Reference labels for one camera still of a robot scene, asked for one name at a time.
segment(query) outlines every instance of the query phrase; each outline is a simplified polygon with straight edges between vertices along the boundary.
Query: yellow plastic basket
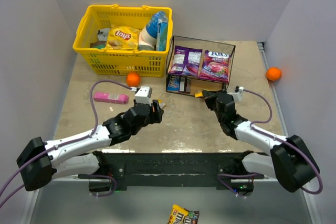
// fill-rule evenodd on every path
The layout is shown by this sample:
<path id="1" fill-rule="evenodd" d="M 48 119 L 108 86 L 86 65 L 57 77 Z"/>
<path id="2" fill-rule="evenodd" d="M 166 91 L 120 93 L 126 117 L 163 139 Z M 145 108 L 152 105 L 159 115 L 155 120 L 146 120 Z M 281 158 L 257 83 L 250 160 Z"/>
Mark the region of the yellow plastic basket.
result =
<path id="1" fill-rule="evenodd" d="M 158 11 L 168 18 L 168 34 L 165 51 L 113 50 L 90 48 L 96 42 L 98 29 L 111 24 L 126 25 L 141 30 Z M 90 5 L 81 19 L 73 45 L 97 74 L 126 75 L 137 72 L 141 76 L 162 77 L 165 60 L 173 35 L 172 10 L 168 7 L 121 7 L 119 5 Z"/>

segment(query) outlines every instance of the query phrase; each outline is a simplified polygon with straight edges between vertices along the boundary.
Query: black mount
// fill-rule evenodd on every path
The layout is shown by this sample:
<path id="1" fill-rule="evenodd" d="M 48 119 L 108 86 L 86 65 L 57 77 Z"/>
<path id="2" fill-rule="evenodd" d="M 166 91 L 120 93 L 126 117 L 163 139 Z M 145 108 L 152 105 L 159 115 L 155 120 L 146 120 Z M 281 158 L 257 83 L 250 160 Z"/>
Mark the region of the black mount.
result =
<path id="1" fill-rule="evenodd" d="M 287 142 L 301 150 L 320 173 L 320 168 L 302 138 L 293 135 L 287 138 Z M 293 193 L 316 177 L 313 169 L 303 157 L 287 145 L 274 146 L 270 152 L 277 179 L 287 191 Z"/>
<path id="2" fill-rule="evenodd" d="M 129 186 L 153 187 L 214 187 L 227 189 L 217 179 L 220 173 L 246 175 L 241 160 L 245 153 L 102 153 L 93 152 L 100 168 L 95 175 L 113 175 L 117 190 L 127 190 Z M 81 179 L 91 179 L 79 175 Z M 251 193 L 253 184 L 223 179 L 234 190 L 242 194 Z M 111 183 L 89 182 L 92 193 L 109 191 Z"/>
<path id="3" fill-rule="evenodd" d="M 45 150 L 41 137 L 30 140 L 16 160 L 18 167 L 23 166 L 27 161 Z M 51 166 L 50 157 L 44 155 L 24 168 L 21 171 L 21 177 L 26 190 L 33 191 L 47 185 L 55 172 L 56 170 Z"/>

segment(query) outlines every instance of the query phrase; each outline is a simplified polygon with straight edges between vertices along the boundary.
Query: basket handle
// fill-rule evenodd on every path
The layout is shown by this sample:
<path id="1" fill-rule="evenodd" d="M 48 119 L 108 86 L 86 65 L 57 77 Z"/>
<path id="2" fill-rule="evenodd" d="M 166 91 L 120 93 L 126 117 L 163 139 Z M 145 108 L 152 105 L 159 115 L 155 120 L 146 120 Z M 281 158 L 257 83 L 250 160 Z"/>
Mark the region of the basket handle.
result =
<path id="1" fill-rule="evenodd" d="M 118 5 L 118 4 L 114 4 L 114 5 L 110 5 L 109 7 L 110 7 L 110 8 L 118 8 L 119 5 Z"/>

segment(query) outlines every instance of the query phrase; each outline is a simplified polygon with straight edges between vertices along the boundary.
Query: beige table surface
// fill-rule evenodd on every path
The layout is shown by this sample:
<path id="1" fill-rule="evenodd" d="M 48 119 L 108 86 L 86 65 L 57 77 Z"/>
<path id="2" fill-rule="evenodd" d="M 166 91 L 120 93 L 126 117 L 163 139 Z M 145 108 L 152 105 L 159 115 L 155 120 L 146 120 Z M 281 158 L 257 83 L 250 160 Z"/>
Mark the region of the beige table surface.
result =
<path id="1" fill-rule="evenodd" d="M 264 65 L 255 41 L 226 41 L 236 45 L 234 64 L 228 91 L 243 86 L 264 95 L 271 103 L 274 117 L 270 123 L 259 125 L 266 130 L 283 134 L 274 98 L 265 78 Z M 55 139 L 72 136 L 93 128 L 94 117 L 89 102 L 89 90 L 98 80 L 111 79 L 125 83 L 125 76 L 97 75 L 77 56 L 68 92 L 61 112 Z M 257 151 L 253 146 L 226 136 L 202 99 L 165 92 L 164 78 L 142 78 L 142 85 L 153 88 L 152 98 L 161 99 L 167 105 L 161 124 L 148 125 L 130 140 L 109 147 L 114 150 L 135 152 L 243 152 Z M 101 83 L 95 91 L 124 93 L 130 96 L 126 105 L 96 102 L 99 123 L 124 112 L 133 105 L 134 93 L 120 86 Z M 249 119 L 266 120 L 269 111 L 264 101 L 244 93 L 243 100 L 236 104 L 237 112 Z"/>

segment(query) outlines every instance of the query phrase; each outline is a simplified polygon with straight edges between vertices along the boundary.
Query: orange fruit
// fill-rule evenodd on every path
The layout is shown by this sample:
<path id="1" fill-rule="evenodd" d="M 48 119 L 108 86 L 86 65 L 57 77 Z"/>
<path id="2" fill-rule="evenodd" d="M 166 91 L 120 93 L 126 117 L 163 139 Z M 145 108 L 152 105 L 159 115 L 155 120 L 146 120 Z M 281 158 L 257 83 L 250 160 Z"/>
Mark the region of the orange fruit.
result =
<path id="1" fill-rule="evenodd" d="M 276 67 L 271 67 L 266 72 L 266 78 L 270 81 L 277 81 L 281 78 L 281 70 Z"/>
<path id="2" fill-rule="evenodd" d="M 130 72 L 127 75 L 126 83 L 130 87 L 137 87 L 140 84 L 140 75 L 136 72 Z"/>

